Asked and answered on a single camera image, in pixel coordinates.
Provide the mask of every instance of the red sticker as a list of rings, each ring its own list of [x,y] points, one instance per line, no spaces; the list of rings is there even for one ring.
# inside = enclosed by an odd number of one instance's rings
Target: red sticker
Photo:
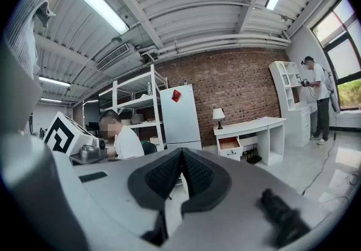
[[[171,96],[171,99],[174,100],[176,103],[178,102],[179,98],[181,97],[181,93],[177,90],[173,91],[173,95]]]

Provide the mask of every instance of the gray pants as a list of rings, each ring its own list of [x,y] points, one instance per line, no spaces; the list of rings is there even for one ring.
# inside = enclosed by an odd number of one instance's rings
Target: gray pants
[[[317,101],[317,128],[314,136],[319,136],[323,127],[324,140],[328,140],[329,116],[328,116],[329,98]]]

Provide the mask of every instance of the backpack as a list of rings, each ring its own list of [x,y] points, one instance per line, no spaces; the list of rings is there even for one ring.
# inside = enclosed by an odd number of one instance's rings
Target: backpack
[[[322,69],[323,69],[323,72],[325,74],[324,84],[326,85],[327,90],[329,90],[331,92],[334,92],[332,73],[331,72],[326,72],[326,70],[324,68],[322,68]]]
[[[326,85],[326,88],[329,91],[329,98],[331,101],[331,106],[335,113],[340,113],[341,112],[340,104],[338,103],[338,99],[337,99],[336,95],[334,94],[332,74],[331,74],[331,72],[326,72],[326,70],[324,68],[322,68],[322,69],[325,74],[324,84]]]

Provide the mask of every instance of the white t-shirt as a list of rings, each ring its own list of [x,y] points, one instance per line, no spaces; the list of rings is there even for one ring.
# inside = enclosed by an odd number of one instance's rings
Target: white t-shirt
[[[320,86],[314,86],[316,100],[328,98],[329,94],[325,84],[325,73],[321,65],[319,65],[318,63],[315,63],[314,65],[314,81],[321,82]]]

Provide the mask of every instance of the window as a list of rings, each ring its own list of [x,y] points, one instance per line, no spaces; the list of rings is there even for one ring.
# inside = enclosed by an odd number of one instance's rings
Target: window
[[[361,108],[361,24],[348,0],[340,0],[312,28],[337,85],[342,110]]]

